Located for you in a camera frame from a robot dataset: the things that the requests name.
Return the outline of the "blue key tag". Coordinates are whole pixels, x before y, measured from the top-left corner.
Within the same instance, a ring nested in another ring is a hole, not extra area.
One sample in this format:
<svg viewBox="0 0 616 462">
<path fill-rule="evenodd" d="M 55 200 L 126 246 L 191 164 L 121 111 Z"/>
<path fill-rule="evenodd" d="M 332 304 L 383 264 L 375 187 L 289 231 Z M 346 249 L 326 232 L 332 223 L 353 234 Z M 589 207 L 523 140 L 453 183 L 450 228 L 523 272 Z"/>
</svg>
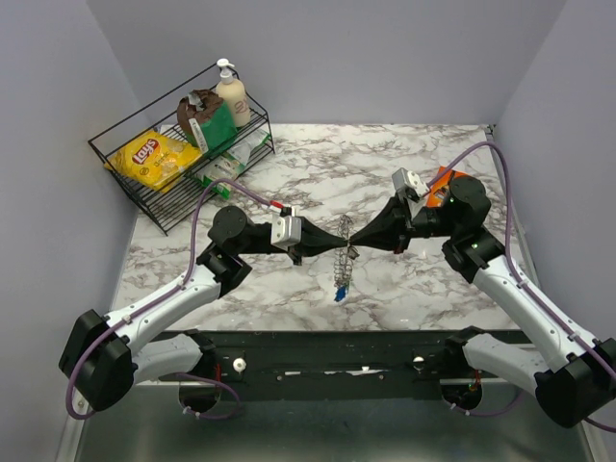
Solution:
<svg viewBox="0 0 616 462">
<path fill-rule="evenodd" d="M 348 292 L 348 287 L 347 286 L 341 286 L 337 289 L 335 297 L 334 297 L 334 301 L 335 302 L 341 302 L 342 300 L 344 300 L 347 297 L 347 292 Z"/>
</svg>

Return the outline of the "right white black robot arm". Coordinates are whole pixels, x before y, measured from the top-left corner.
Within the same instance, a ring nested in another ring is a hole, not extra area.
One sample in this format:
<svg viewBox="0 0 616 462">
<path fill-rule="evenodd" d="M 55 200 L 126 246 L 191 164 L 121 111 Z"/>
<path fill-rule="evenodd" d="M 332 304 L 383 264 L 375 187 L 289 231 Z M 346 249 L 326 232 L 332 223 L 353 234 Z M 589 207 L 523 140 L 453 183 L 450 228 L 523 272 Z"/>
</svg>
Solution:
<svg viewBox="0 0 616 462">
<path fill-rule="evenodd" d="M 556 423 L 571 428 L 615 399 L 615 341 L 601 341 L 567 317 L 521 274 L 483 224 L 491 201 L 468 175 L 452 180 L 443 202 L 426 206 L 426 185 L 398 180 L 397 194 L 350 239 L 354 246 L 403 252 L 415 238 L 443 237 L 449 266 L 495 301 L 535 347 L 519 349 L 475 328 L 443 353 L 456 377 L 489 372 L 535 396 Z"/>
</svg>

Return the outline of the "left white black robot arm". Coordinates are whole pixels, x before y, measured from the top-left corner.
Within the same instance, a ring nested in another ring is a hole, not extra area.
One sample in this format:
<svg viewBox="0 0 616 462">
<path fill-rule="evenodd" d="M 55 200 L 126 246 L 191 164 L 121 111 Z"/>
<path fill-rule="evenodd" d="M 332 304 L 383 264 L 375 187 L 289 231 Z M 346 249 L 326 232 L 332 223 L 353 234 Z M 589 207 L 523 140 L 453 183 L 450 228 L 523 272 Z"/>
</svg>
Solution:
<svg viewBox="0 0 616 462">
<path fill-rule="evenodd" d="M 287 253 L 299 261 L 347 244 L 290 208 L 276 208 L 271 221 L 255 223 L 242 209 L 226 206 L 214 216 L 208 236 L 210 244 L 201 254 L 193 253 L 188 268 L 163 288 L 105 316 L 89 310 L 76 320 L 59 362 L 68 379 L 65 406 L 70 417 L 83 417 L 73 406 L 74 393 L 92 411 L 120 401 L 145 371 L 140 353 L 153 375 L 184 372 L 193 380 L 206 378 L 214 358 L 193 338 L 160 353 L 150 342 L 196 308 L 239 287 L 251 271 L 243 255 Z"/>
</svg>

